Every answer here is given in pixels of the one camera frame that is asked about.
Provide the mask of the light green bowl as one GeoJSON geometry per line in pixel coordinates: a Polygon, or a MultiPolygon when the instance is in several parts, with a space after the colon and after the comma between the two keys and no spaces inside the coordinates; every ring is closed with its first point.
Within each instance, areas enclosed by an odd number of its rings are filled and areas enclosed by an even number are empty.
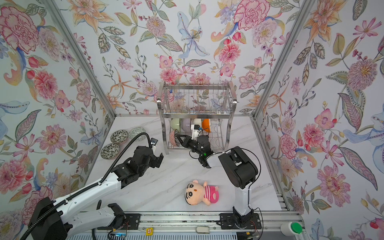
{"type": "Polygon", "coordinates": [[[179,118],[173,118],[170,122],[171,129],[181,131],[181,120],[179,118]]]}

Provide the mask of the steel two-tier dish rack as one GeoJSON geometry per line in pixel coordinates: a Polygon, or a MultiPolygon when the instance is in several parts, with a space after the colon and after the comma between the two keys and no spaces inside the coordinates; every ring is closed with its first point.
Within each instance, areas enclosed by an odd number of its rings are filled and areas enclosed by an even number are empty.
{"type": "Polygon", "coordinates": [[[170,122],[173,118],[210,119],[211,133],[201,130],[200,135],[210,137],[212,148],[226,150],[229,147],[232,122],[237,108],[237,94],[233,82],[209,85],[161,83],[156,97],[162,124],[165,153],[173,147],[170,143],[170,122]]]}

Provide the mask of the cream bowl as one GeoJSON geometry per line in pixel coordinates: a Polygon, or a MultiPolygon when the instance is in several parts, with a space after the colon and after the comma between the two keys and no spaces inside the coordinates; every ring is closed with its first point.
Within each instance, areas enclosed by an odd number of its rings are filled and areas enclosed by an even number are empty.
{"type": "Polygon", "coordinates": [[[202,126],[202,119],[192,119],[192,124],[202,126]]]}

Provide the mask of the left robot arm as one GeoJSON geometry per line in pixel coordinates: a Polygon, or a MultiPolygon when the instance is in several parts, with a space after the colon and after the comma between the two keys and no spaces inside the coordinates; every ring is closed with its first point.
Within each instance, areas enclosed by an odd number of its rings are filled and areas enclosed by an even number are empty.
{"type": "Polygon", "coordinates": [[[65,240],[100,227],[121,229],[129,220],[117,203],[91,212],[85,209],[137,181],[148,168],[159,168],[163,159],[163,154],[154,155],[152,147],[139,146],[131,158],[116,165],[100,180],[65,197],[40,200],[21,238],[25,240],[32,236],[34,240],[65,240]]]}

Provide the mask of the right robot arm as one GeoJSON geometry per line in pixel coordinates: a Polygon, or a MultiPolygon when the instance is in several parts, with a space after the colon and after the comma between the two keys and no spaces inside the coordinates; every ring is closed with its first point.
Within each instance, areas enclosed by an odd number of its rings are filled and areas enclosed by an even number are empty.
{"type": "Polygon", "coordinates": [[[235,187],[235,203],[231,213],[220,213],[217,224],[222,230],[262,229],[260,215],[250,206],[251,186],[260,176],[261,170],[246,154],[246,149],[234,147],[225,152],[215,153],[208,136],[193,139],[187,135],[175,135],[181,146],[198,154],[197,160],[207,169],[222,167],[231,184],[235,187]]]}

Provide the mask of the pale green patterned bowl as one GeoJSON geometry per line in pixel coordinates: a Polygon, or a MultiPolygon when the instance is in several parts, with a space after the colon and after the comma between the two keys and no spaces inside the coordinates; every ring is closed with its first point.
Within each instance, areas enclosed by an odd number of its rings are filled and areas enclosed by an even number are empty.
{"type": "MultiPolygon", "coordinates": [[[[146,130],[143,128],[143,127],[135,127],[135,128],[132,128],[131,130],[129,130],[129,139],[133,139],[134,137],[136,137],[137,135],[141,134],[141,133],[146,133],[146,130]]],[[[137,141],[143,141],[146,139],[146,136],[145,135],[140,135],[138,138],[137,138],[137,141]]]]}

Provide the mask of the lilac purple bowl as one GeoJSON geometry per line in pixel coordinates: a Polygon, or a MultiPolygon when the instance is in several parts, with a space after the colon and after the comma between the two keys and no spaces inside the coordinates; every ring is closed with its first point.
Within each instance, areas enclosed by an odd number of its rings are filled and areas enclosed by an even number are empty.
{"type": "Polygon", "coordinates": [[[191,119],[182,119],[181,128],[183,132],[189,134],[191,132],[191,119]]]}

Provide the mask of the white bowl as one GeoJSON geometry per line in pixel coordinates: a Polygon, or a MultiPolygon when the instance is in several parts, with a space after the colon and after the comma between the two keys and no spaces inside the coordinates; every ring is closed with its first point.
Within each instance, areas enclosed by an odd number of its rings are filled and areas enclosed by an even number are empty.
{"type": "Polygon", "coordinates": [[[203,131],[207,133],[211,133],[211,120],[210,119],[203,119],[202,120],[202,129],[203,131]]]}

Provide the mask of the dark patterned bowl back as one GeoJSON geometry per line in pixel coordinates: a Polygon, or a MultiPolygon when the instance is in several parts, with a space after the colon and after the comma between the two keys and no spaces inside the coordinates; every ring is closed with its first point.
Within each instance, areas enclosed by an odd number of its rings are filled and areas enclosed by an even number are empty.
{"type": "Polygon", "coordinates": [[[112,143],[120,145],[129,139],[129,132],[126,130],[117,130],[112,133],[110,140],[112,143]]]}

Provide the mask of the dark patterned bowl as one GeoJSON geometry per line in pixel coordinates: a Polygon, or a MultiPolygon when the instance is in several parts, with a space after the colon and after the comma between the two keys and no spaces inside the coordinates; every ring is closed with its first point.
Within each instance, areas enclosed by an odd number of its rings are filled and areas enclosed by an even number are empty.
{"type": "Polygon", "coordinates": [[[171,146],[173,146],[173,147],[179,147],[180,146],[180,142],[176,137],[176,135],[178,135],[178,134],[179,134],[179,131],[177,129],[174,129],[170,132],[169,139],[170,139],[171,146]]]}
{"type": "Polygon", "coordinates": [[[129,132],[126,130],[117,130],[112,133],[110,140],[112,143],[120,145],[129,139],[129,132]]]}
{"type": "Polygon", "coordinates": [[[101,158],[103,158],[105,160],[111,160],[111,159],[114,159],[115,157],[117,157],[119,152],[120,152],[120,146],[118,144],[115,144],[115,143],[110,143],[110,144],[105,145],[102,148],[100,155],[101,155],[101,158]]]}

